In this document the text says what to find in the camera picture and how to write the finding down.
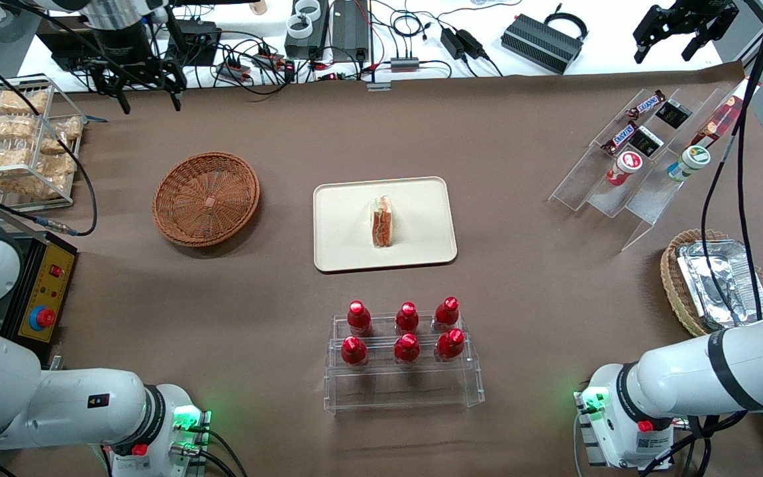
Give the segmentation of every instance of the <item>red wire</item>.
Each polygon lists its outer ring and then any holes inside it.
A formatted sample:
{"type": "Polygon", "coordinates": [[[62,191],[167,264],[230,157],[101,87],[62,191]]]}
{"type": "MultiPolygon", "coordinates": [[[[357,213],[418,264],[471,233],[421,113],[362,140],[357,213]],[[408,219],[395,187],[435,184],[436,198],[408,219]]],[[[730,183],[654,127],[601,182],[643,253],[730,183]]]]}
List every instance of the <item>red wire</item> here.
{"type": "Polygon", "coordinates": [[[364,21],[366,21],[367,25],[370,26],[370,32],[372,32],[372,34],[374,34],[376,36],[376,38],[379,39],[379,43],[381,43],[381,58],[379,59],[379,62],[378,63],[370,64],[370,67],[368,68],[372,72],[372,70],[374,70],[376,67],[378,67],[379,64],[382,64],[382,61],[384,61],[384,55],[385,55],[385,52],[384,52],[384,42],[382,42],[382,37],[378,34],[378,31],[376,31],[375,28],[373,28],[373,24],[372,24],[372,22],[370,22],[370,18],[367,16],[367,12],[364,12],[364,7],[361,5],[360,0],[355,2],[355,4],[361,10],[361,16],[363,16],[364,21]]]}

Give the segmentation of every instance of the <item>qr code label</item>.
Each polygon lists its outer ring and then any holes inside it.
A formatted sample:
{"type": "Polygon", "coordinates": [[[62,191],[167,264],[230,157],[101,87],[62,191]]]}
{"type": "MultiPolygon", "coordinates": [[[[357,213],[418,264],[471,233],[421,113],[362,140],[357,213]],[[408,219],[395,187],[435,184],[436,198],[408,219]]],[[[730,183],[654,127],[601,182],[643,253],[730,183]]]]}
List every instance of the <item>qr code label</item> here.
{"type": "Polygon", "coordinates": [[[638,433],[638,450],[659,451],[670,446],[670,439],[655,435],[658,433],[638,433]]]}

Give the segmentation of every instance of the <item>brown paper tablecloth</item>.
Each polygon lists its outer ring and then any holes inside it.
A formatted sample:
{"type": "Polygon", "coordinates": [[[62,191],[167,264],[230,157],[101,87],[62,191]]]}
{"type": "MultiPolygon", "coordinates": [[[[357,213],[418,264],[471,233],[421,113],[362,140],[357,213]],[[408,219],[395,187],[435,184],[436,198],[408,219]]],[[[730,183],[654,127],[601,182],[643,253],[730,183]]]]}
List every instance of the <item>brown paper tablecloth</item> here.
{"type": "MultiPolygon", "coordinates": [[[[692,176],[658,225],[619,253],[636,223],[574,214],[549,194],[590,139],[642,88],[703,99],[742,77],[703,72],[569,78],[403,81],[288,87],[259,100],[237,89],[130,95],[131,115],[97,96],[76,101],[110,118],[87,128],[97,232],[81,250],[62,316],[69,368],[119,368],[184,387],[214,411],[214,429],[251,477],[276,475],[575,475],[572,391],[610,362],[688,339],[670,311],[658,260],[699,226],[713,170],[692,176]],[[257,216],[230,247],[180,250],[158,235],[160,178],[192,154],[238,154],[260,178],[257,216]],[[313,264],[315,187],[441,176],[458,257],[445,266],[321,274],[313,264]],[[331,315],[351,299],[370,311],[403,301],[433,308],[456,295],[482,359],[487,401],[463,408],[341,414],[323,410],[331,315]]],[[[746,128],[747,213],[763,269],[763,130],[746,128]]],[[[712,148],[716,158],[723,144],[712,148]]],[[[709,226],[739,237],[735,164],[709,226]]],[[[54,214],[89,223],[76,206],[54,214]]],[[[763,476],[763,416],[714,438],[709,477],[763,476]]],[[[585,475],[632,475],[587,467],[585,475]]],[[[694,456],[699,460],[701,447],[694,456]]],[[[103,475],[87,447],[0,452],[21,477],[103,475]]]]}

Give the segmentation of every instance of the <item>empty wicker basket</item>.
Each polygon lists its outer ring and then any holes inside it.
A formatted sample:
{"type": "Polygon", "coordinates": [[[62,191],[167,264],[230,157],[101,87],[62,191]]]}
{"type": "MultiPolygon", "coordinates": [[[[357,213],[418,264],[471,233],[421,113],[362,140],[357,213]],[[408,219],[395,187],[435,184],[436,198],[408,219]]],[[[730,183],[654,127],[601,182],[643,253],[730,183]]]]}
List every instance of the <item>empty wicker basket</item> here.
{"type": "Polygon", "coordinates": [[[255,171],[236,155],[210,152],[189,157],[164,176],[152,199],[155,227],[187,247],[229,239],[258,207],[255,171]]]}

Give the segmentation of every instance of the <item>clear acrylic rack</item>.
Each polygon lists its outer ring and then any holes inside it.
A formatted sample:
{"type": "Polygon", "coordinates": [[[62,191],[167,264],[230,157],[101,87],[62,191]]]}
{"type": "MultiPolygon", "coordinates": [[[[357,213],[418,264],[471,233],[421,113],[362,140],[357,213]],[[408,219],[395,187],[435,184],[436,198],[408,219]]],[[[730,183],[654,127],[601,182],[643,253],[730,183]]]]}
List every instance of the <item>clear acrylic rack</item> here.
{"type": "Polygon", "coordinates": [[[466,336],[464,351],[451,362],[437,362],[434,346],[440,333],[432,330],[434,311],[418,311],[420,357],[409,364],[393,358],[396,333],[394,313],[372,317],[373,336],[361,338],[367,345],[369,363],[351,366],[343,362],[340,349],[350,335],[346,316],[333,317],[326,358],[324,407],[331,413],[359,409],[396,409],[426,405],[464,405],[485,401],[482,369],[472,336],[458,318],[455,325],[466,336]]]}
{"type": "Polygon", "coordinates": [[[615,158],[605,153],[601,147],[626,127],[629,121],[626,110],[644,102],[652,95],[653,91],[643,89],[627,103],[591,141],[585,154],[549,196],[549,200],[557,199],[573,211],[579,211],[586,203],[590,203],[609,218],[617,217],[622,211],[629,211],[638,217],[639,226],[623,245],[623,250],[655,226],[667,205],[676,196],[682,182],[670,180],[667,167],[678,160],[697,130],[711,118],[717,106],[727,97],[726,91],[718,88],[705,101],[700,102],[688,99],[684,91],[677,89],[668,96],[669,99],[681,103],[691,111],[690,117],[678,129],[674,129],[654,114],[660,105],[639,120],[635,120],[635,124],[646,127],[661,139],[664,145],[649,157],[630,144],[620,147],[618,154],[627,150],[635,151],[644,158],[644,165],[640,171],[629,176],[623,185],[613,186],[605,180],[605,173],[611,169],[615,158]]]}

